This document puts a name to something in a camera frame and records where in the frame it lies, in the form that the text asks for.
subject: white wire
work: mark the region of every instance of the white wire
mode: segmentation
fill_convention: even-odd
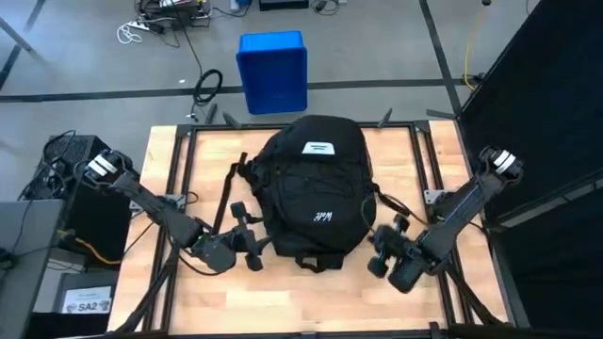
[[[142,42],[142,37],[136,33],[130,32],[130,26],[128,24],[122,24],[117,29],[117,40],[123,44],[130,42]]]

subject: white logo patch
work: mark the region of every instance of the white logo patch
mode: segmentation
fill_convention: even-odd
[[[325,154],[335,155],[335,147],[331,142],[308,141],[303,147],[302,154]]]
[[[333,216],[333,212],[317,212],[317,215],[314,217],[314,222],[320,221],[331,221],[331,217]]]

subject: concrete floor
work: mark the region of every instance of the concrete floor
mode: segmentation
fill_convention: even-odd
[[[0,13],[22,29],[36,0],[0,0]],[[453,78],[464,72],[464,49],[481,5],[478,0],[430,0],[432,15]],[[485,9],[471,58],[471,72],[486,72],[526,18],[525,1],[497,1]],[[226,0],[214,6],[228,8]],[[190,88],[199,71],[182,32],[179,49],[141,32],[143,43],[119,44],[117,27],[134,19],[133,1],[47,0],[24,34],[37,54],[21,52],[0,90],[27,95],[135,89]],[[218,18],[210,28],[189,30],[206,69],[224,73],[224,84],[240,85],[235,54],[243,33],[300,30],[308,48],[310,82],[438,79],[442,77],[416,0],[350,0],[335,16],[311,10],[260,12],[257,4],[242,19]],[[0,65],[12,50],[0,32]],[[458,86],[463,103],[469,90]],[[257,117],[247,113],[242,94],[216,99],[241,121],[292,121],[302,113]],[[427,119],[428,108],[451,111],[444,87],[312,90],[305,114],[329,114],[358,121]],[[0,104],[0,199],[11,200],[31,177],[48,136],[67,129],[98,135],[133,157],[141,167],[149,128],[188,123],[187,96]]]

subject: blue plastic bin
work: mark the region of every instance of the blue plastic bin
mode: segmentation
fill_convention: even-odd
[[[308,61],[300,31],[241,36],[236,63],[252,114],[308,107]]]

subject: black cable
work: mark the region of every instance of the black cable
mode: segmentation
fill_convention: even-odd
[[[44,246],[38,249],[34,249],[34,250],[28,250],[27,252],[23,252],[21,254],[13,254],[16,258],[22,257],[22,256],[26,256],[27,254],[31,254],[33,252],[37,252],[40,250],[48,250],[48,249],[53,249],[55,246]]]
[[[52,265],[61,267],[61,268],[56,268],[56,267],[46,266],[46,268],[48,268],[48,269],[52,269],[52,270],[56,270],[56,271],[73,270],[75,272],[82,273],[81,269],[73,268],[75,266],[75,264],[71,264],[70,266],[63,265],[63,264],[60,264],[60,263],[55,263],[55,262],[48,263],[48,264],[52,264]]]
[[[231,17],[235,17],[235,18],[242,18],[245,15],[247,15],[247,12],[249,11],[249,8],[252,6],[252,4],[253,4],[253,0],[250,1],[249,5],[247,5],[247,7],[245,7],[245,9],[243,10],[242,14],[238,14],[240,12],[240,10],[236,11],[236,12],[227,12],[227,11],[222,10],[220,8],[217,8],[217,7],[213,7],[212,9],[215,9],[218,12],[220,12],[220,13],[226,15],[226,16],[231,16]]]
[[[216,69],[212,69],[212,70],[209,70],[204,73],[204,68],[201,65],[201,61],[199,60],[199,57],[197,56],[197,52],[195,52],[195,48],[193,47],[192,42],[190,42],[190,37],[188,36],[188,32],[187,32],[187,26],[183,22],[182,17],[180,15],[177,15],[177,17],[178,17],[178,21],[180,22],[180,25],[182,26],[182,31],[185,33],[185,38],[187,39],[187,43],[188,43],[188,46],[190,47],[190,51],[192,52],[193,56],[195,57],[195,62],[197,62],[197,66],[199,66],[199,74],[201,75],[201,77],[197,81],[197,84],[195,85],[195,88],[192,93],[193,104],[192,104],[192,107],[190,108],[190,115],[194,117],[195,105],[197,105],[199,107],[204,107],[204,106],[208,105],[214,99],[216,94],[218,94],[218,92],[220,92],[220,90],[222,88],[223,75],[222,75],[222,72],[220,72]],[[203,83],[211,75],[216,75],[218,77],[218,84],[212,89],[204,89]],[[204,92],[207,92],[208,90],[209,90],[209,94],[207,94],[207,96],[203,97],[202,95],[204,94]]]
[[[132,217],[130,217],[130,220],[133,220],[134,218],[138,217],[139,215],[143,214],[144,210],[139,210],[137,213],[133,214]]]
[[[326,4],[325,4],[324,8],[322,8],[321,10],[318,10],[317,4],[320,1],[326,1],[327,4],[332,3],[332,4],[334,4],[334,7],[326,8]],[[314,0],[310,4],[310,8],[313,9],[316,14],[320,14],[320,15],[324,15],[324,16],[331,16],[331,15],[337,14],[337,12],[339,11],[339,2],[337,0]]]
[[[161,267],[161,269],[159,270],[159,274],[157,275],[157,278],[155,278],[155,280],[153,281],[151,286],[149,286],[149,289],[142,297],[142,300],[140,301],[139,305],[132,312],[132,314],[130,314],[130,316],[128,316],[128,318],[125,320],[125,322],[121,326],[119,326],[119,328],[117,328],[115,330],[115,333],[121,334],[121,333],[128,333],[128,332],[132,332],[132,331],[136,330],[136,327],[139,325],[140,320],[147,313],[149,306],[151,304],[151,300],[155,299],[155,296],[159,292],[159,289],[161,289],[161,286],[163,285],[163,283],[173,273],[177,259],[178,259],[178,249],[172,248],[171,252],[170,252],[170,256],[166,260],[163,267]]]
[[[207,19],[207,24],[194,24],[193,22],[190,23],[190,26],[193,28],[209,28],[209,26],[211,25],[211,20],[214,18],[200,18],[200,19]]]
[[[173,242],[173,239],[168,236],[168,242],[170,242],[170,246],[173,249],[177,249],[176,245]],[[220,275],[221,273],[218,272],[203,272],[201,270],[199,270],[197,267],[193,266],[191,263],[189,263],[183,256],[182,254],[180,254],[180,250],[178,250],[178,259],[180,259],[180,261],[188,268],[190,268],[193,272],[197,273],[197,274],[201,274],[205,277],[215,277],[217,275]]]
[[[145,235],[147,233],[147,231],[149,231],[149,229],[151,228],[151,226],[153,226],[153,224],[155,224],[154,222],[151,222],[145,229],[144,231],[142,231],[139,236],[137,236],[136,239],[134,239],[134,241],[132,242],[132,244],[130,244],[130,246],[128,246],[127,249],[125,249],[125,251],[123,252],[123,257],[125,258],[125,254],[127,254],[130,249],[132,249],[132,247],[134,247],[134,245],[142,238],[143,235]]]
[[[11,252],[14,255],[15,250],[17,249],[17,245],[19,245],[19,240],[21,240],[21,237],[23,236],[23,229],[25,227],[25,219],[27,218],[27,212],[29,211],[29,207],[31,207],[31,204],[33,203],[33,200],[30,200],[27,203],[27,206],[25,207],[25,210],[23,211],[23,215],[21,216],[21,226],[19,227],[19,235],[17,235],[17,240],[15,240],[15,243],[12,245],[12,250]]]
[[[410,208],[408,208],[408,206],[406,206],[406,204],[404,204],[403,202],[401,202],[400,200],[398,200],[398,198],[390,196],[389,194],[385,194],[385,193],[383,193],[383,195],[387,199],[391,200],[392,202],[397,203],[398,205],[400,205],[401,207],[403,207],[404,209],[406,209],[410,213],[410,215],[413,216],[413,218],[416,219],[416,221],[422,223],[425,226],[429,226],[430,225],[427,221],[423,220],[423,218],[421,218],[415,212],[413,212]]]
[[[197,269],[197,267],[193,266],[191,263],[189,263],[187,260],[185,260],[185,258],[182,257],[182,254],[178,254],[178,258],[180,259],[182,264],[184,264],[186,267],[190,268],[193,272],[195,272],[197,274],[201,274],[205,277],[215,277],[215,276],[221,274],[218,272],[203,272],[203,271]]]
[[[67,140],[67,144],[65,145],[65,147],[63,147],[63,149],[58,153],[58,156],[55,156],[53,159],[49,160],[47,151],[48,151],[48,148],[50,147],[50,145],[59,141],[63,137],[67,136],[68,134],[71,134],[71,136],[69,137],[69,140]],[[62,157],[65,155],[65,153],[71,146],[74,137],[75,137],[75,130],[69,130],[69,131],[61,133],[60,135],[58,135],[56,137],[51,138],[44,144],[44,147],[42,148],[42,152],[41,152],[41,164],[43,165],[43,168],[38,169],[38,171],[34,174],[31,181],[29,181],[29,183],[27,183],[27,185],[25,185],[25,187],[23,188],[21,193],[19,193],[17,200],[21,200],[25,196],[29,196],[29,198],[35,198],[35,197],[32,197],[33,193],[30,192],[31,186],[44,173],[44,170],[52,170],[52,171],[55,170],[53,168],[53,165],[55,165],[56,162],[58,162],[59,160],[62,159]],[[57,175],[57,178],[59,178],[59,180],[61,181],[62,189],[66,189],[67,187],[66,187],[65,179],[61,175]],[[57,196],[58,191],[59,191],[59,188],[57,188],[53,191],[53,193],[52,193],[53,198],[58,198],[58,196]]]
[[[171,30],[171,33],[173,34],[173,39],[176,41],[175,44],[171,44],[167,40],[165,40],[163,37],[163,34],[157,33],[157,36],[159,36],[159,38],[163,41],[163,43],[167,44],[168,46],[173,47],[173,48],[180,48],[180,41],[178,40],[178,36],[176,36],[176,31],[173,29],[166,28],[166,30],[164,30],[164,32],[167,32],[167,30]]]
[[[190,204],[193,204],[193,203],[199,201],[199,194],[192,192],[192,191],[189,191],[188,194],[192,195],[195,198],[195,200],[192,202],[187,202],[187,205],[190,205]]]
[[[486,231],[485,228],[483,228],[482,226],[478,225],[477,223],[473,222],[473,221],[469,221],[469,225],[477,228],[478,230],[480,230],[480,232],[482,232],[484,235],[488,235],[488,231]]]

